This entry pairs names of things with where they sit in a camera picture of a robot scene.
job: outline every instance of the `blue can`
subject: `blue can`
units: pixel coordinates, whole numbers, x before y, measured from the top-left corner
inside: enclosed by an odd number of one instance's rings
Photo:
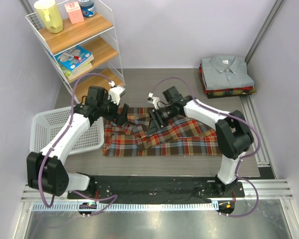
[[[78,0],[84,17],[92,17],[96,14],[93,0]]]

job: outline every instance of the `yellow mug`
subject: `yellow mug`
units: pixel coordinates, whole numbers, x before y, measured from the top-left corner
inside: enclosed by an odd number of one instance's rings
[[[39,0],[35,2],[34,8],[49,32],[63,30],[63,20],[55,0]]]

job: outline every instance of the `plaid cloth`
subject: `plaid cloth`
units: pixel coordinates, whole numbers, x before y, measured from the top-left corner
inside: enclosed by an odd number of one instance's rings
[[[221,155],[216,132],[194,119],[177,116],[157,133],[146,136],[152,108],[129,108],[128,120],[116,126],[105,120],[105,156]]]
[[[205,82],[205,77],[204,77],[204,73],[203,73],[203,69],[201,67],[201,64],[199,66],[199,73],[200,76],[202,78],[202,85],[204,88],[204,92],[207,94],[207,97],[220,97],[220,96],[234,96],[234,95],[242,95],[242,94],[251,94],[251,93],[255,93],[256,90],[253,86],[249,86],[249,87],[243,87],[243,88],[233,88],[233,89],[222,89],[222,90],[212,90],[209,91],[206,89],[206,82]]]

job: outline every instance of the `pink milk carton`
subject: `pink milk carton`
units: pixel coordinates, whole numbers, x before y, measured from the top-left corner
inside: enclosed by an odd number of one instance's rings
[[[84,21],[80,5],[77,1],[67,3],[64,6],[66,12],[69,14],[70,21],[72,24]]]

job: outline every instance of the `wooden shelf board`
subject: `wooden shelf board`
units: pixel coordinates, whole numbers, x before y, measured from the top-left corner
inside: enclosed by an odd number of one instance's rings
[[[79,42],[94,36],[113,25],[97,13],[93,17],[85,17],[83,22],[72,24],[70,19],[63,20],[63,30],[57,34],[46,28],[39,30],[53,54],[57,54]]]
[[[119,86],[124,85],[124,83],[110,69],[105,69],[101,71],[100,74],[110,78],[112,81],[115,82],[115,85],[119,85]],[[107,90],[110,89],[109,81],[107,79],[100,76],[92,76],[87,80],[78,84],[75,95],[79,101],[81,101],[83,96],[86,96],[88,94],[88,90],[90,86],[101,86]]]
[[[83,45],[82,47],[87,49],[88,51],[90,51],[94,56],[94,60],[91,61],[92,68],[87,69],[86,71],[82,72],[81,74],[76,76],[74,79],[68,80],[68,82],[75,81],[80,76],[83,76],[84,74],[90,72],[94,68],[102,65],[106,61],[112,59],[113,57],[116,57],[119,54],[114,48],[112,48],[101,37],[98,37],[95,40],[90,41],[89,43]]]

